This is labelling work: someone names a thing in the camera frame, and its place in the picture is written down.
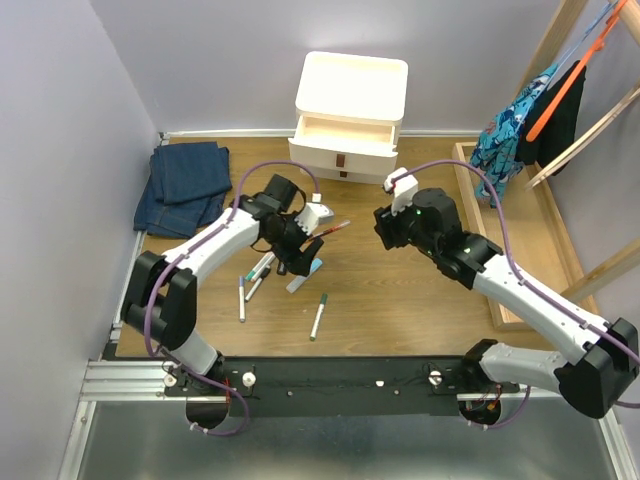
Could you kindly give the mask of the light blue highlighter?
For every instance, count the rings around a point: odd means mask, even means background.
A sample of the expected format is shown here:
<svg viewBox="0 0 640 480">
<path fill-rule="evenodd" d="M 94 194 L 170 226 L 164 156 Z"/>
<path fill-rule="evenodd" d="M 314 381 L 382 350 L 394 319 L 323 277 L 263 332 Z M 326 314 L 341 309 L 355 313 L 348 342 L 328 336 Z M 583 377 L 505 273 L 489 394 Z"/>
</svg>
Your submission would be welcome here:
<svg viewBox="0 0 640 480">
<path fill-rule="evenodd" d="M 298 275 L 296 276 L 287 286 L 286 291 L 293 294 L 297 290 L 299 290 L 302 285 L 311 278 L 311 276 L 318 271 L 323 265 L 323 261 L 320 258 L 316 258 L 311 263 L 311 269 L 308 275 Z"/>
</svg>

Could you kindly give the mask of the teal capped white marker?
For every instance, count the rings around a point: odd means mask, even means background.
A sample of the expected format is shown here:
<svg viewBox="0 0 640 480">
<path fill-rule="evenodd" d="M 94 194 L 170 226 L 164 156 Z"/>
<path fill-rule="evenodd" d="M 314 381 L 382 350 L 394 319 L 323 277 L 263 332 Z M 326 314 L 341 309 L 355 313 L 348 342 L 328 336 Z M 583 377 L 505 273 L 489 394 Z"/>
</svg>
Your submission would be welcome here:
<svg viewBox="0 0 640 480">
<path fill-rule="evenodd" d="M 274 258 L 275 254 L 273 252 L 266 253 L 246 275 L 245 280 L 247 282 L 255 281 L 261 275 L 264 269 L 271 264 Z"/>
</svg>

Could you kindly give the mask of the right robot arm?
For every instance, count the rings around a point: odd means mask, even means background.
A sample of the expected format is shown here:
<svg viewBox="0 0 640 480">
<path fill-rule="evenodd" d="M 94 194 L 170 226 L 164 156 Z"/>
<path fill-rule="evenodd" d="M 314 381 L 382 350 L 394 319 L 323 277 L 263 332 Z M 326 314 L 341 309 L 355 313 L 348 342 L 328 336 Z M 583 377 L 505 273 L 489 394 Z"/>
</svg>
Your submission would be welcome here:
<svg viewBox="0 0 640 480">
<path fill-rule="evenodd" d="M 462 228 L 455 202 L 440 188 L 400 184 L 375 210 L 375 232 L 386 249 L 411 245 L 446 277 L 498 302 L 541 334 L 554 351 L 479 342 L 460 379 L 480 392 L 493 383 L 523 384 L 560 394 L 578 412 L 604 417 L 639 374 L 639 336 L 619 318 L 608 322 L 572 303 L 524 270 L 503 249 Z"/>
</svg>

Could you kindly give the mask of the drawer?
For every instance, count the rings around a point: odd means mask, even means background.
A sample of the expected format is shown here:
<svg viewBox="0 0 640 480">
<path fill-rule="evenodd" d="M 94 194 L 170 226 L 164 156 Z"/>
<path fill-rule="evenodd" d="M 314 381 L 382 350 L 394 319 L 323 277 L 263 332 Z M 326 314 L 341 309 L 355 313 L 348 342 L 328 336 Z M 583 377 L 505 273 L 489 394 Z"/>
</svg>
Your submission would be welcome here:
<svg viewBox="0 0 640 480">
<path fill-rule="evenodd" d="M 317 169 L 386 176 L 395 169 L 395 128 L 302 115 L 289 139 L 292 161 Z"/>
<path fill-rule="evenodd" d="M 384 175 L 343 172 L 339 170 L 331 170 L 331 169 L 318 168 L 318 167 L 312 167 L 312 166 L 309 166 L 309 170 L 317 178 L 343 181 L 343 182 L 374 184 L 374 185 L 380 186 L 384 183 L 384 180 L 386 179 Z"/>
</svg>

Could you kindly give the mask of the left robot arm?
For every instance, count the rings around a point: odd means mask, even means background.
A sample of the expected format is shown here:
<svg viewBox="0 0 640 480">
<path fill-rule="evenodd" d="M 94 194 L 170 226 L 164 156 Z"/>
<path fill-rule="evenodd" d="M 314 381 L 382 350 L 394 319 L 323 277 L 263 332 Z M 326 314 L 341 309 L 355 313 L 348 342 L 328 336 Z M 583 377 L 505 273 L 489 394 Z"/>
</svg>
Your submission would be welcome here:
<svg viewBox="0 0 640 480">
<path fill-rule="evenodd" d="M 239 195 L 209 227 L 165 253 L 146 251 L 135 260 L 120 319 L 189 368 L 187 382 L 201 395 L 222 380 L 221 354 L 196 330 L 198 290 L 238 251 L 260 240 L 270 245 L 286 269 L 308 275 L 323 245 L 315 230 L 334 212 L 315 192 L 299 211 L 289 208 L 299 188 L 275 174 L 264 191 Z"/>
</svg>

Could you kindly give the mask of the red gel pen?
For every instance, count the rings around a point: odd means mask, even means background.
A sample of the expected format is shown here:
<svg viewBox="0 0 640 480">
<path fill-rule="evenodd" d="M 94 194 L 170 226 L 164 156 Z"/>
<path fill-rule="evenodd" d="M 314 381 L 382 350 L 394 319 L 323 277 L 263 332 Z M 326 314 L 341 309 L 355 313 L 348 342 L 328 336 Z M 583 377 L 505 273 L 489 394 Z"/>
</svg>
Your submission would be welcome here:
<svg viewBox="0 0 640 480">
<path fill-rule="evenodd" d="M 345 221 L 343 221 L 343 222 L 341 222 L 341 223 L 339 223 L 337 225 L 334 225 L 334 226 L 332 226 L 332 227 L 330 227 L 330 228 L 328 228 L 328 229 L 326 229 L 326 230 L 324 230 L 324 231 L 322 231 L 322 232 L 320 232 L 318 234 L 315 234 L 313 237 L 311 237 L 310 240 L 316 239 L 316 238 L 325 237 L 327 235 L 330 235 L 332 233 L 335 233 L 337 231 L 340 231 L 340 230 L 348 227 L 350 224 L 351 224 L 350 220 L 345 220 Z"/>
</svg>

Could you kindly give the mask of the dark green capped marker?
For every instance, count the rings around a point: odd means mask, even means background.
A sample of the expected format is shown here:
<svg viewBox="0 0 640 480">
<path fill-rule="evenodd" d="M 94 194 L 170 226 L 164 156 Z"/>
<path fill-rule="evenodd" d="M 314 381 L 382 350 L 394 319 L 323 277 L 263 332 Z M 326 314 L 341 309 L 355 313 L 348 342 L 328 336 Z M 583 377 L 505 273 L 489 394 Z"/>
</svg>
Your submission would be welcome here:
<svg viewBox="0 0 640 480">
<path fill-rule="evenodd" d="M 324 311 L 325 311 L 325 308 L 326 308 L 327 300 L 328 300 L 328 294 L 327 293 L 323 293 L 321 295 L 320 302 L 319 302 L 318 308 L 316 310 L 316 314 L 315 314 L 314 321 L 313 321 L 313 324 L 312 324 L 311 332 L 310 332 L 310 335 L 309 335 L 309 339 L 311 341 L 315 341 L 317 339 L 319 326 L 320 326 L 321 319 L 323 317 L 323 314 L 324 314 Z"/>
</svg>

